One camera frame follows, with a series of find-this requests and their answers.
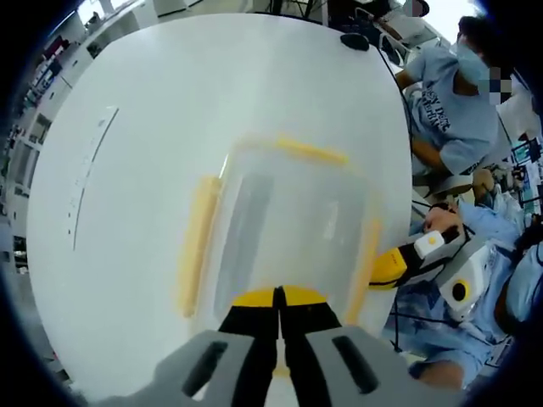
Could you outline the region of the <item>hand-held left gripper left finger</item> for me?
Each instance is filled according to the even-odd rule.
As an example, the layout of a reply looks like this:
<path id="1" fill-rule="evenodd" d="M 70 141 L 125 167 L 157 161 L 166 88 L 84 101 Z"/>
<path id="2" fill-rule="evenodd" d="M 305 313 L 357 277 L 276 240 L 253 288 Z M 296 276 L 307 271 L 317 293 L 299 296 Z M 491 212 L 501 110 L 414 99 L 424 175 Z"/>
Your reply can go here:
<path id="1" fill-rule="evenodd" d="M 238 296 L 216 331 L 201 332 L 160 362 L 153 405 L 264 405 L 277 366 L 275 293 Z"/>

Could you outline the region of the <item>person's right hand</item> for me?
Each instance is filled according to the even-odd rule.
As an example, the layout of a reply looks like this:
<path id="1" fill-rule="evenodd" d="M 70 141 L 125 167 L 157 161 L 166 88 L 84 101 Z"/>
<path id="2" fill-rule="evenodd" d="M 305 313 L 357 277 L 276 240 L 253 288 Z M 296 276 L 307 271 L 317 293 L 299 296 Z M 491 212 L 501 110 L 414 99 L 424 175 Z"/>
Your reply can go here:
<path id="1" fill-rule="evenodd" d="M 448 204 L 437 204 L 430 208 L 423 223 L 425 233 L 438 231 L 444 233 L 463 232 L 462 219 L 457 211 Z"/>

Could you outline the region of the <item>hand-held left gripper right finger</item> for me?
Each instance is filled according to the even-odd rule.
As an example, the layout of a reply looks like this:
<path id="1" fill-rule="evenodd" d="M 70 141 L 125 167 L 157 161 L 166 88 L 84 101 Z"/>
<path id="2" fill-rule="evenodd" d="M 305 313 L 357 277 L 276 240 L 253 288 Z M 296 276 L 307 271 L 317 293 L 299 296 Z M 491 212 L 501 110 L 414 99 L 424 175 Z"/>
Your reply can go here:
<path id="1" fill-rule="evenodd" d="M 413 406 L 415 386 L 386 348 L 343 326 L 326 298 L 279 288 L 285 361 L 300 406 Z"/>

